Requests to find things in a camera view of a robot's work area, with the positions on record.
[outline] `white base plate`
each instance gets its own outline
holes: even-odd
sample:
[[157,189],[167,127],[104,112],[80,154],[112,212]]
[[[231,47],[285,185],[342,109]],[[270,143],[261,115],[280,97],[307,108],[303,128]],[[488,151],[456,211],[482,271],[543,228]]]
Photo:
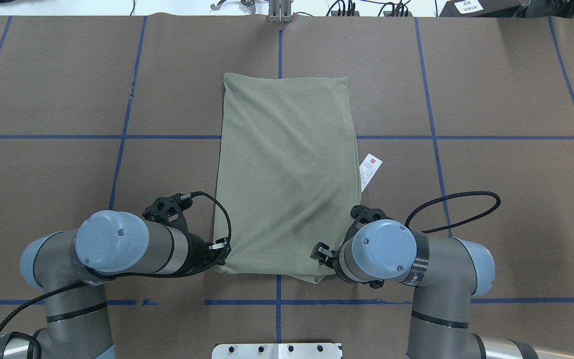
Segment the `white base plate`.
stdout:
[[286,343],[217,345],[212,359],[342,359],[342,344]]

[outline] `gray-green fabric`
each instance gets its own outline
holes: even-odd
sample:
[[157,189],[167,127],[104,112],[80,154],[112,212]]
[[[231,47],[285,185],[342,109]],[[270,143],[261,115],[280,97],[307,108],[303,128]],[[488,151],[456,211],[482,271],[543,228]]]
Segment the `gray-green fabric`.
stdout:
[[[309,258],[337,248],[360,202],[347,79],[225,74],[216,198],[232,221],[227,273],[283,274],[318,283],[333,270]],[[227,234],[216,211],[214,238]]]

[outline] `clothing label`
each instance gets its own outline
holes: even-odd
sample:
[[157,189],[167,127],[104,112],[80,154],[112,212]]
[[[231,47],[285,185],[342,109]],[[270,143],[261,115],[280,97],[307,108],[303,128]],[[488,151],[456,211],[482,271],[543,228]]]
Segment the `clothing label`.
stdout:
[[457,7],[457,11],[459,11],[461,14],[474,13],[476,11],[484,10],[484,7],[480,5],[478,0],[465,0],[455,2],[454,5]]
[[364,161],[360,164],[360,191],[364,191],[371,178],[376,174],[382,161],[369,153]]

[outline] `light blue joint cap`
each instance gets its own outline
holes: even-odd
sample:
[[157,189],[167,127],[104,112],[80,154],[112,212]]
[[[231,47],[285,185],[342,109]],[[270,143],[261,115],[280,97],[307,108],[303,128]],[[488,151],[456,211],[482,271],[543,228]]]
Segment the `light blue joint cap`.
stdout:
[[495,279],[495,261],[493,255],[488,249],[481,244],[464,241],[456,238],[471,255],[475,274],[478,277],[478,287],[475,289],[474,296],[485,295],[490,291],[490,286]]
[[37,253],[41,246],[46,243],[46,241],[54,236],[55,234],[59,234],[63,232],[54,232],[49,236],[45,236],[43,238],[39,238],[33,243],[30,243],[28,247],[23,250],[23,254],[21,255],[21,260],[19,261],[19,271],[21,272],[21,276],[25,279],[25,282],[32,288],[41,289],[41,286],[37,282],[34,277],[34,259],[37,257]]
[[127,212],[100,211],[79,228],[75,250],[86,266],[114,273],[134,266],[149,243],[150,233],[141,218]]
[[116,352],[114,352],[114,345],[110,346],[108,350],[105,350],[100,356],[96,357],[96,359],[115,359],[117,357]]
[[351,244],[353,259],[371,277],[391,279],[407,273],[415,260],[417,246],[413,234],[390,219],[365,224]]

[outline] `white sticker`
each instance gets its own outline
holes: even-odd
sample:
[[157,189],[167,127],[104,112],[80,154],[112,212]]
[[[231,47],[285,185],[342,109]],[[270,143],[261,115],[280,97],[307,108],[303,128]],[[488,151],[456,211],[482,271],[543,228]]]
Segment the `white sticker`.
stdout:
[[360,191],[364,191],[371,178],[376,174],[382,161],[369,153],[364,161],[360,164]]
[[480,5],[478,0],[464,0],[455,2],[455,7],[457,7],[457,11],[459,11],[461,14],[474,13],[476,11],[484,10],[484,7]]

